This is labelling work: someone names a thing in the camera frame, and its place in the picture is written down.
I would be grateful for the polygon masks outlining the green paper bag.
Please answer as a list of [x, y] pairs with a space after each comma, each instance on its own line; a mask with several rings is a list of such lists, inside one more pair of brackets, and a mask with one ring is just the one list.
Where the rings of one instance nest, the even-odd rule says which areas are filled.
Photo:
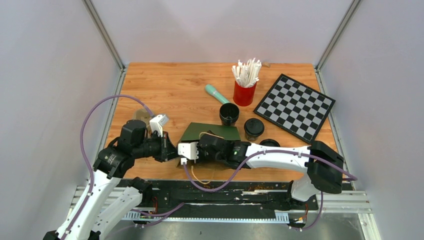
[[192, 122], [184, 131], [178, 145], [180, 165], [190, 168], [191, 177], [202, 185], [212, 181], [200, 180], [194, 172], [194, 165], [219, 163], [229, 169], [237, 169], [243, 158], [238, 156], [242, 140], [234, 126]]

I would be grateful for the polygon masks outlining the stack of black cups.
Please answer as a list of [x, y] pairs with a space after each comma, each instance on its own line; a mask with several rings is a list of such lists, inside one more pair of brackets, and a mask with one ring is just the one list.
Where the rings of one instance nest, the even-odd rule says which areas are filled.
[[234, 126], [239, 119], [240, 110], [237, 105], [228, 102], [219, 109], [219, 118], [223, 126]]

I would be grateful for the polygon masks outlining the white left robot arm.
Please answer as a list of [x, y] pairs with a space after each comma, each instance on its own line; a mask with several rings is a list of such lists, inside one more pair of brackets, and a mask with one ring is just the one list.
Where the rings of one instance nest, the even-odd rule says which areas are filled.
[[120, 135], [98, 153], [93, 173], [75, 208], [57, 230], [45, 234], [45, 240], [104, 240], [133, 208], [152, 203], [152, 184], [136, 177], [113, 203], [104, 207], [136, 159], [153, 157], [159, 162], [167, 162], [178, 156], [168, 132], [163, 131], [162, 121], [155, 117], [149, 123], [151, 136], [148, 136], [143, 121], [127, 121]]

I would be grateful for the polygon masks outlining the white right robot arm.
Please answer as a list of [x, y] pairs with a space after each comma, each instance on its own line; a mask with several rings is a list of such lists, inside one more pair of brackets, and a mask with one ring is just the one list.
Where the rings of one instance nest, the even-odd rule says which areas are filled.
[[235, 170], [273, 168], [303, 173], [302, 178], [289, 185], [290, 191], [285, 195], [286, 204], [292, 209], [298, 209], [318, 192], [342, 192], [344, 158], [322, 141], [288, 148], [205, 134], [197, 148], [199, 159], [220, 162]]

